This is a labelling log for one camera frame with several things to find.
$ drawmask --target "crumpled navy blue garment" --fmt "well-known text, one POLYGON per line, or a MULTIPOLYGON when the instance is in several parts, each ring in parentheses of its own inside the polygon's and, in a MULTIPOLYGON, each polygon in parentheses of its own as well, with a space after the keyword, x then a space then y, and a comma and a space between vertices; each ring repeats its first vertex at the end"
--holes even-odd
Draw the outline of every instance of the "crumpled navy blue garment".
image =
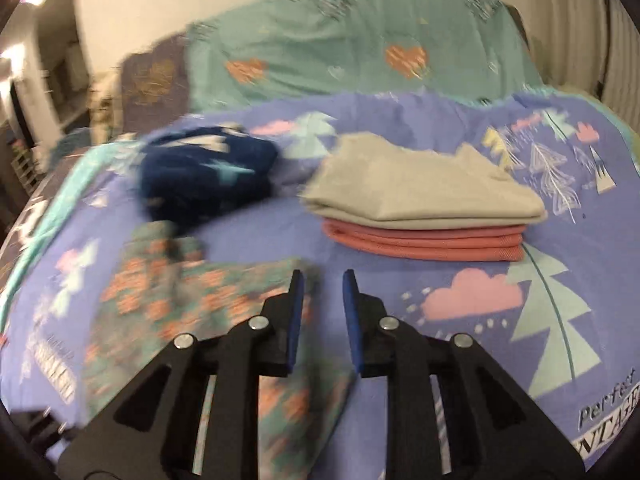
POLYGON ((178 229, 271 194, 276 145, 216 126, 170 133, 142 149, 140 195, 153 220, 178 229))

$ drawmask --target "triangular cutout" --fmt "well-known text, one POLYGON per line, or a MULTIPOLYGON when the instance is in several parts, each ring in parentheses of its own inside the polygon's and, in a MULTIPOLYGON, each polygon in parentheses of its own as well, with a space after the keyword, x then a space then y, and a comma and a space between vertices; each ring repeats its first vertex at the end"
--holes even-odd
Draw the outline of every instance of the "triangular cutout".
POLYGON ((153 426, 162 392, 171 375, 168 366, 159 367, 122 405, 113 420, 134 430, 147 432, 153 426))
POLYGON ((523 422, 524 412, 502 385, 485 368, 478 368, 477 374, 494 428, 506 430, 523 422))

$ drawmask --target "beige folded shirt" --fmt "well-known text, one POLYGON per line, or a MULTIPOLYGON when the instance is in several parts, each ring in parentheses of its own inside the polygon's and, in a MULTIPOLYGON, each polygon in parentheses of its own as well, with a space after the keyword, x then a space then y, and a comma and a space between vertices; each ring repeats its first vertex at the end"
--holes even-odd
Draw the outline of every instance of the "beige folded shirt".
POLYGON ((470 144, 455 155, 400 148, 364 132, 339 137, 301 195, 320 216, 383 229, 531 224, 545 205, 470 144))

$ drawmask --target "folded clothes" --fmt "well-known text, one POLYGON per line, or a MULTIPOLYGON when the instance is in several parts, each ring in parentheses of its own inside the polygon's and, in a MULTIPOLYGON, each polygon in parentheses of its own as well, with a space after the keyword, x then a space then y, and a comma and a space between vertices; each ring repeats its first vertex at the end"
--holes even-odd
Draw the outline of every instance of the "folded clothes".
POLYGON ((374 229, 327 219, 322 230, 332 240, 352 249, 412 260, 446 262, 516 262, 524 257, 520 244, 524 226, 444 231, 374 229), (504 230, 507 234, 489 235, 504 230), (455 234, 445 238, 450 232, 455 234))
MULTIPOLYGON (((196 238, 173 238, 174 231, 169 222, 136 229, 102 293, 82 374, 89 416, 103 409, 177 334, 190 332, 198 339, 224 335, 258 314, 267 297, 286 292, 293 271, 300 269, 306 307, 298 358, 289 377, 260 378, 258 466, 260 478, 306 478, 353 380, 350 365, 312 348, 306 320, 317 272, 295 258, 251 265, 205 262, 196 238)), ((210 396, 215 396, 211 387, 203 429, 210 396)), ((203 444, 199 439, 196 467, 202 464, 203 444)))
POLYGON ((368 132, 339 137, 302 200, 320 216, 383 229, 511 226, 546 218, 533 190, 469 144, 455 155, 417 152, 368 132))
POLYGON ((142 150, 140 195, 152 220, 189 228, 269 196, 277 155, 269 140, 229 128, 170 133, 142 150))

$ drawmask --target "metal screw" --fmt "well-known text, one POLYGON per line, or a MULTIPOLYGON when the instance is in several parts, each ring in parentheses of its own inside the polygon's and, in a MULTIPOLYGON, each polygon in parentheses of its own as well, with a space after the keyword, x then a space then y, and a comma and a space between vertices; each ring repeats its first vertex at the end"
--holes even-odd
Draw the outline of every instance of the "metal screw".
POLYGON ((469 334, 456 334, 453 343, 459 348, 469 348, 474 343, 474 339, 469 334))
POLYGON ((382 330, 395 330, 400 326, 400 322, 392 316, 385 316, 380 320, 380 328, 382 330))
POLYGON ((253 316, 249 320, 249 326, 252 330, 262 330, 263 328, 267 328, 269 326, 269 320, 264 316, 253 316))
POLYGON ((174 345, 180 350, 189 348, 193 344, 194 338, 191 334, 180 334, 175 337, 174 345))

